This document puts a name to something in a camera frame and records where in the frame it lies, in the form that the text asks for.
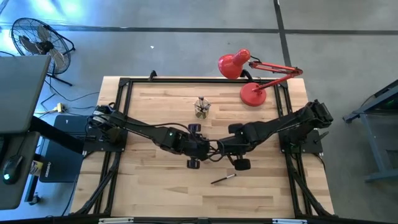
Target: black metal frame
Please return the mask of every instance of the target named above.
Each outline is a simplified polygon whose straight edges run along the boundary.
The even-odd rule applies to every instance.
[[[119,86],[118,86],[118,93],[116,95],[116,101],[114,104],[114,109],[120,110],[120,104],[121,104],[121,98],[123,95],[123,90],[124,87],[127,87],[127,93],[126,93],[126,99],[125,99],[125,104],[123,108],[123,113],[125,115],[128,114],[129,107],[130,107],[130,100],[131,100],[131,95],[132,95],[132,88],[134,83],[248,83],[251,82],[250,79],[248,78],[240,78],[237,80],[228,80],[225,78],[155,78],[156,73],[152,72],[151,78],[120,78],[119,80]],[[260,79],[260,78],[255,78],[252,79],[253,82],[256,83],[268,83],[273,81],[274,79]],[[281,117],[283,116],[283,107],[282,107],[282,100],[280,97],[279,90],[282,87],[282,90],[285,95],[285,101],[287,105],[287,112],[292,113],[292,105],[290,102],[290,96],[289,96],[289,90],[287,88],[287,84],[283,83],[282,85],[279,86],[274,86],[275,90],[275,98],[276,98],[276,103],[277,103],[277,111],[278,115]],[[110,181],[110,188],[109,188],[109,194],[106,202],[106,207],[103,213],[100,212],[101,210],[101,202],[102,202],[102,197],[103,197],[103,189],[104,187],[100,187],[100,189],[96,190],[96,195],[98,195],[97,200],[95,201],[95,207],[93,210],[93,214],[87,214],[90,209],[86,210],[86,212],[80,214],[80,213],[75,213],[73,215],[69,215],[67,217],[51,217],[51,218],[37,218],[37,219],[31,219],[31,220],[16,220],[15,223],[68,223],[71,222],[72,220],[84,220],[85,223],[98,223],[99,218],[111,218],[111,211],[112,211],[112,206],[113,206],[113,199],[114,199],[114,193],[116,189],[116,181],[118,178],[118,167],[120,163],[120,158],[121,158],[121,153],[122,152],[115,152],[115,160],[114,164],[117,164],[116,169],[113,169],[112,171],[108,171],[108,166],[109,166],[109,160],[111,157],[111,152],[105,152],[105,157],[103,161],[103,167],[101,171],[101,180],[100,183],[104,184],[102,181],[108,179],[106,184]],[[346,218],[338,218],[336,216],[314,216],[312,215],[312,209],[311,209],[311,203],[310,201],[312,200],[313,202],[313,195],[309,191],[308,188],[306,188],[306,183],[305,183],[305,176],[304,176],[304,171],[303,171],[303,164],[302,164],[302,158],[301,158],[301,153],[296,153],[297,156],[297,167],[298,167],[298,173],[292,172],[291,169],[289,169],[289,166],[292,166],[292,161],[291,161],[291,153],[285,152],[285,159],[287,162],[287,173],[288,173],[288,178],[289,178],[289,184],[290,184],[290,192],[292,195],[292,205],[294,208],[294,215],[295,218],[290,220],[296,220],[298,223],[300,220],[307,220],[310,221],[309,223],[352,223],[352,224],[358,224],[358,223],[368,223],[368,224],[376,224],[376,223],[381,223],[381,222],[370,222],[370,221],[365,221],[365,220],[352,220],[352,219],[346,219]],[[301,176],[301,179],[298,181],[295,180],[297,179],[297,176]],[[305,210],[306,214],[303,214],[300,210],[299,207],[299,201],[297,198],[297,190],[295,187],[295,183],[298,183],[300,188],[304,191],[306,191],[307,194],[303,194],[305,198]],[[198,218],[198,217],[184,217],[184,218],[177,218],[177,217],[134,217],[131,218],[134,220],[134,223],[163,223],[163,222],[176,222],[180,223],[182,221],[189,221],[191,222],[198,222],[198,224],[201,223],[275,223],[277,222],[276,219],[271,219],[271,218]]]

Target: black pen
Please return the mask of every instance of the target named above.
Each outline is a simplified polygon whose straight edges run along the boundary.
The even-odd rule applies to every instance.
[[[220,182],[220,181],[226,180],[226,179],[231,178],[231,177],[234,177],[234,176],[236,176],[236,174],[232,174],[232,175],[229,175],[229,176],[227,176],[227,177],[221,178],[220,180],[213,181],[211,184],[218,183],[218,182]]]

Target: lamp arm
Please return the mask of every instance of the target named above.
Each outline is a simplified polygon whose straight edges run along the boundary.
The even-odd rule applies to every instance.
[[[258,91],[258,90],[262,90],[265,89],[269,86],[273,86],[276,85],[278,83],[284,82],[290,78],[296,77],[297,75],[301,75],[303,73],[303,70],[297,68],[297,67],[287,67],[287,66],[283,66],[283,65],[276,65],[273,63],[263,63],[263,62],[249,62],[249,66],[251,68],[255,68],[255,69],[260,69],[260,70],[265,70],[265,71],[269,71],[272,73],[281,73],[281,74],[286,74],[285,77],[279,78],[277,80],[274,80],[272,82],[263,84],[258,86],[257,88],[254,88],[253,91]]]

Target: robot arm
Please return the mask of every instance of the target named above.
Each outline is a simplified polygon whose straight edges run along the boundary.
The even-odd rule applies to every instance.
[[[243,155],[252,151],[272,134],[288,129],[292,134],[287,141],[297,144],[313,128],[326,128],[332,121],[333,118],[326,106],[315,100],[292,114],[268,122],[231,124],[228,131],[234,135],[217,140],[217,149],[210,146],[210,141],[198,134],[195,129],[176,123],[149,125],[114,111],[109,106],[98,106],[89,125],[92,128],[100,128],[109,142],[118,140],[120,129],[151,139],[165,151],[190,157],[191,160],[187,163],[189,168],[198,169],[199,161],[207,159],[214,161],[211,157],[220,155],[227,156],[235,169],[246,170],[250,169],[250,161],[243,159]],[[183,126],[188,132],[165,125]],[[236,160],[232,160],[231,156],[236,156]]]

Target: butcher block tabletop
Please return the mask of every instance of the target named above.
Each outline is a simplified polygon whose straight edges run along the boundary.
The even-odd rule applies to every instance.
[[[98,105],[115,101],[120,78],[104,77]],[[308,101],[304,81],[293,78],[287,82],[293,111],[296,111]],[[128,116],[147,124],[200,123],[201,133],[209,139],[229,136],[229,124],[278,118],[272,87],[266,88],[267,98],[263,105],[250,107],[240,100],[242,86],[238,83],[134,83]],[[283,92],[280,91],[280,94],[285,108]],[[126,90],[121,109],[124,108],[125,95]],[[207,119],[195,116],[193,103],[198,96],[204,96],[211,103]],[[95,152],[83,161],[71,212],[81,208],[97,187],[103,157],[103,152]],[[219,162],[202,161],[198,170],[187,169],[187,156],[163,151],[151,140],[129,133],[119,165],[111,215],[294,217],[286,162],[280,153],[278,135],[271,136],[247,153],[246,157],[251,160],[250,170],[234,170],[226,157]],[[319,158],[303,154],[303,164],[308,188],[324,208],[333,213],[325,171]],[[234,173],[236,177],[210,184]],[[108,188],[104,191],[102,209],[105,207]],[[302,193],[298,190],[297,194],[300,208],[304,211]]]

